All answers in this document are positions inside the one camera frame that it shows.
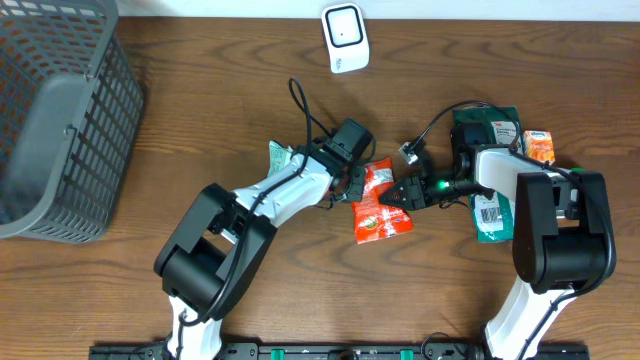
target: orange snack package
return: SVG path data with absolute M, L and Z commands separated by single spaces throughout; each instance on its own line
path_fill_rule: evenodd
M 525 131 L 524 146 L 527 149 L 526 155 L 532 159 L 543 162 L 549 161 L 551 164 L 556 161 L 551 133 L 547 131 Z
M 356 242 L 362 244 L 413 230 L 413 222 L 404 210 L 378 202 L 378 197 L 393 186 L 391 158 L 368 164 L 365 170 L 362 201 L 351 204 Z

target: green package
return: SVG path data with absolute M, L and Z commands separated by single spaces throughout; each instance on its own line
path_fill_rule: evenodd
M 515 107 L 503 107 L 520 124 Z M 491 144 L 510 144 L 516 136 L 516 127 L 503 114 L 488 107 L 471 107 L 453 111 L 455 125 L 482 123 Z M 518 151 L 522 153 L 522 133 L 519 134 Z M 496 192 L 491 200 L 482 195 L 469 197 L 473 223 L 478 229 L 478 241 L 495 243 L 513 239 L 513 215 L 515 202 Z

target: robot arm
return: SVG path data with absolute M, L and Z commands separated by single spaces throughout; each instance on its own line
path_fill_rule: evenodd
M 351 119 L 329 139 L 314 145 L 304 169 L 273 189 L 255 207 L 249 209 L 265 189 L 298 173 L 304 155 L 297 154 L 280 171 L 247 188 L 227 192 L 217 184 L 207 186 L 196 198 L 169 241 L 156 259 L 154 271 L 162 277 L 163 290 L 173 308 L 173 333 L 167 350 L 174 358 L 211 360 L 221 348 L 222 319 L 244 295 L 266 255 L 277 228 L 298 211 L 320 202 L 347 175 L 362 177 L 357 161 L 373 136 Z M 347 198 L 358 200 L 364 185 L 352 178 Z M 220 234 L 234 244 L 228 255 L 203 237 L 209 231 Z M 240 234 L 246 231 L 245 244 L 236 271 L 224 293 Z M 216 311 L 194 326 L 180 326 L 207 314 L 216 297 L 221 296 Z
M 463 195 L 492 196 L 493 191 L 516 202 L 513 260 L 518 276 L 502 309 L 485 326 L 484 340 L 491 359 L 534 357 L 546 330 L 575 300 L 568 295 L 613 273 L 616 255 L 613 239 L 607 239 L 612 234 L 607 234 L 611 220 L 605 182 L 599 173 L 571 173 L 595 203 L 587 201 L 585 191 L 558 172 L 567 170 L 544 168 L 504 145 L 478 145 L 488 142 L 481 124 L 454 127 L 451 172 L 434 177 L 423 170 L 422 175 L 401 179 L 380 202 L 418 210 Z M 405 144 L 400 149 L 403 156 L 407 148 Z M 419 157 L 414 155 L 414 162 Z M 579 225 L 560 228 L 560 218 Z
M 579 174 L 598 199 L 594 205 L 557 172 L 541 169 L 507 149 L 477 152 L 474 177 L 478 184 L 516 202 L 513 259 L 518 276 L 502 309 L 484 329 L 486 345 L 493 358 L 534 357 L 544 333 L 575 300 L 567 295 L 586 288 L 605 271 L 605 229 L 595 209 L 604 209 L 610 228 L 604 178 L 593 172 Z M 579 225 L 559 228 L 556 219 L 563 218 L 578 220 Z M 615 250 L 611 256 L 615 266 Z M 604 276 L 612 272 L 613 266 Z M 561 297 L 566 300 L 549 312 Z

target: white device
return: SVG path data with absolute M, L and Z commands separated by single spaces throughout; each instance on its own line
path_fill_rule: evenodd
M 358 5 L 346 3 L 324 9 L 322 27 L 332 72 L 358 70 L 369 64 L 369 39 Z

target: wood grain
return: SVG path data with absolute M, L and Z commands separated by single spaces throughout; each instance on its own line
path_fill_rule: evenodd
M 86 359 L 93 344 L 165 336 L 156 255 L 205 185 L 253 184 L 267 173 L 269 140 L 304 141 L 286 87 L 296 76 L 325 124 L 352 116 L 371 129 L 396 177 L 407 172 L 399 145 L 469 98 L 517 105 L 525 128 L 552 132 L 560 165 L 601 171 L 616 273 L 546 339 L 584 341 L 594 359 L 637 358 L 640 25 L 378 20 L 367 30 L 369 66 L 336 76 L 318 21 L 123 19 L 149 96 L 111 231 L 82 246 L 0 242 L 1 357 Z M 442 167 L 449 128 L 427 139 Z M 478 244 L 466 209 L 412 216 L 412 233 L 358 246 L 349 206 L 303 211 L 280 229 L 225 333 L 281 343 L 478 336 L 515 278 L 508 244 Z

